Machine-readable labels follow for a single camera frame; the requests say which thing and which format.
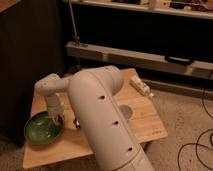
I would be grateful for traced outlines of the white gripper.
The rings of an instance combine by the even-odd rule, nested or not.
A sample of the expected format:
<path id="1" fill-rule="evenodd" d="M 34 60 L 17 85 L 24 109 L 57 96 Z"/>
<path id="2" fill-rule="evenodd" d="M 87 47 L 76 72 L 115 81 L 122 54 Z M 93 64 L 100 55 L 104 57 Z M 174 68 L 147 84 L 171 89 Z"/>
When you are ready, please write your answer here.
<path id="1" fill-rule="evenodd" d="M 51 95 L 46 98 L 47 110 L 53 122 L 56 122 L 56 116 L 64 112 L 63 105 L 57 95 Z M 63 124 L 63 117 L 57 117 L 57 124 Z"/>

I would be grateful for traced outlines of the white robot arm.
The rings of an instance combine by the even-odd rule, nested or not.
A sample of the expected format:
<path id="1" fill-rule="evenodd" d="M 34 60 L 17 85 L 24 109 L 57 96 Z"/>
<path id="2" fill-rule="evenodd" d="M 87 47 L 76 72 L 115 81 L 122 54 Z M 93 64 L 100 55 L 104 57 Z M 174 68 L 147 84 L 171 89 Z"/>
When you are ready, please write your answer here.
<path id="1" fill-rule="evenodd" d="M 84 69 L 61 78 L 50 74 L 35 84 L 55 118 L 63 108 L 58 97 L 66 92 L 80 126 L 104 171 L 154 171 L 113 96 L 123 86 L 115 66 Z"/>

